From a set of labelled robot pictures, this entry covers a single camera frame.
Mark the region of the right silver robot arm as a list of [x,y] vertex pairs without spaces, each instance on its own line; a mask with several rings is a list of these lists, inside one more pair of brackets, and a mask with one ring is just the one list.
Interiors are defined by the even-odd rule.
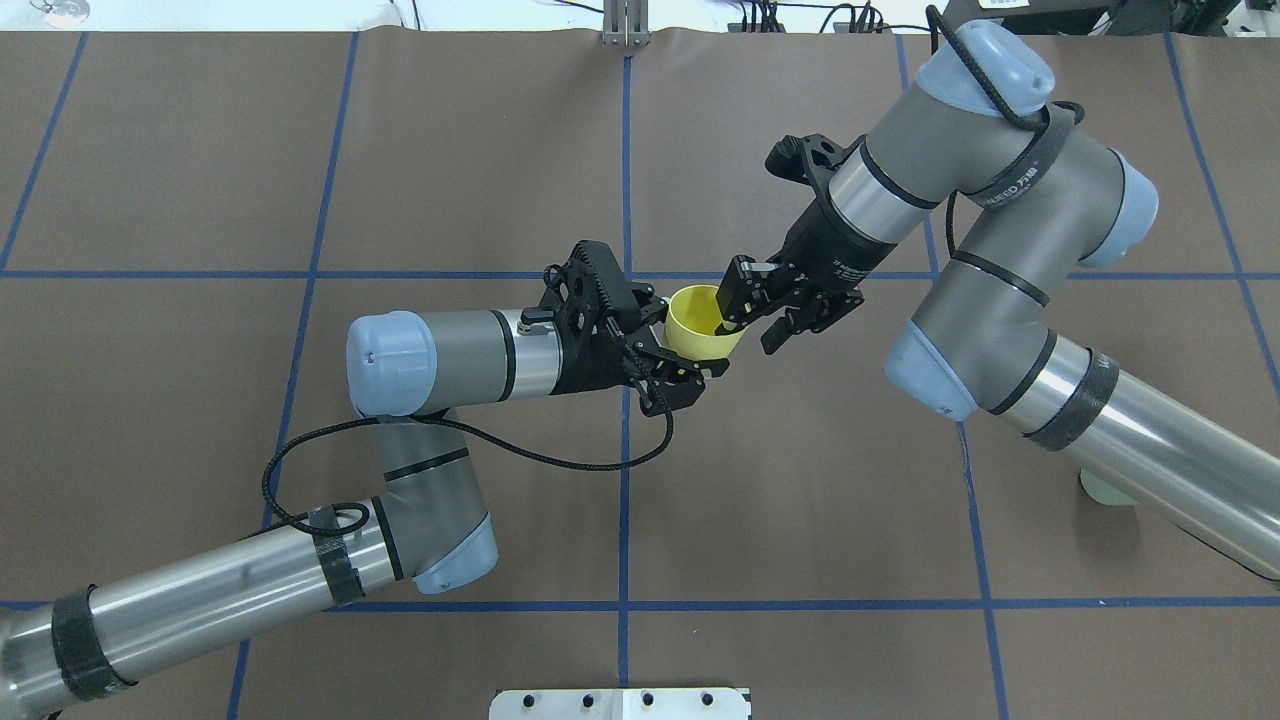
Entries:
[[860,283],[941,204],[979,208],[884,361],[941,416],[1002,418],[1245,570],[1276,583],[1279,465],[1044,324],[1076,266],[1105,266],[1155,222],[1153,183],[1082,128],[1074,102],[1016,35],[991,20],[927,15],[936,50],[876,128],[842,146],[787,136],[767,170],[814,199],[765,260],[730,261],[722,331],[765,316],[767,354],[858,307]]

